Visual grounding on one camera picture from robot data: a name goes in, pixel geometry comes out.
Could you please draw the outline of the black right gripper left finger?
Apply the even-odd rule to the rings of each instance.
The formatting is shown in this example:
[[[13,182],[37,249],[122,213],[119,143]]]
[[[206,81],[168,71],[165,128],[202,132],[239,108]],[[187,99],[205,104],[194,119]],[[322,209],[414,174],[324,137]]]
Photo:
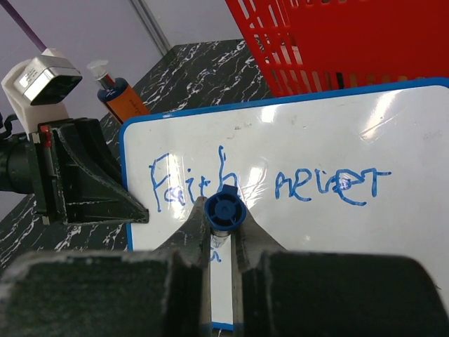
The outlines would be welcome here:
[[[1,277],[1,335],[211,335],[205,204],[152,251],[22,255]]]

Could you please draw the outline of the blue framed whiteboard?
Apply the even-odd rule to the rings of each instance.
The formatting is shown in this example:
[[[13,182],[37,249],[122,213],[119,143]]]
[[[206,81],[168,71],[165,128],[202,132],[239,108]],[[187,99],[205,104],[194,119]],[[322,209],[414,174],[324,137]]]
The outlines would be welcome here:
[[[199,197],[238,187],[289,251],[405,256],[448,313],[448,80],[407,81],[126,122],[123,182],[149,210],[128,246],[153,250]],[[231,237],[210,248],[212,321],[234,331]]]

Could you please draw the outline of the white marker with blue cap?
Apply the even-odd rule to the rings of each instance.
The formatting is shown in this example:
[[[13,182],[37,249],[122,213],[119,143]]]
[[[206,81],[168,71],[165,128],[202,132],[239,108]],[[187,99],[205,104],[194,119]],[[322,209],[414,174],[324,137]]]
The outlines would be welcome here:
[[[247,208],[238,192],[238,187],[223,185],[219,192],[206,200],[206,219],[216,237],[228,237],[246,219]]]

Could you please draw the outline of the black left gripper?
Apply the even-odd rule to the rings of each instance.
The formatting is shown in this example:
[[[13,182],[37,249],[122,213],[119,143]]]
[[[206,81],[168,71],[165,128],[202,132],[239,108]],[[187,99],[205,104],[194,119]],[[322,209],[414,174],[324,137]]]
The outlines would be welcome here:
[[[148,209],[122,186],[121,167],[97,119],[44,122],[27,136],[36,213],[44,225],[149,220]]]

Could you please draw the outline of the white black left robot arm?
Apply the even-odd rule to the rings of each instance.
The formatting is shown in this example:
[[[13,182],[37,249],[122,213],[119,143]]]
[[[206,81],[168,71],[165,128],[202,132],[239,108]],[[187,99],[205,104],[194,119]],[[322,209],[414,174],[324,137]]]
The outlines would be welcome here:
[[[46,225],[146,223],[149,211],[122,186],[121,167],[97,119],[39,124],[13,134],[1,122],[1,190],[33,194]]]

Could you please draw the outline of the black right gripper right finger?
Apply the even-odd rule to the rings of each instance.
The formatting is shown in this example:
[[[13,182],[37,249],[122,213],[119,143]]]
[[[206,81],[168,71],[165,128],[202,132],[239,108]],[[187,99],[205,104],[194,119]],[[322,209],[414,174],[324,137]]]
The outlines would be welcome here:
[[[416,260],[289,251],[247,210],[231,224],[236,336],[448,335],[448,313]]]

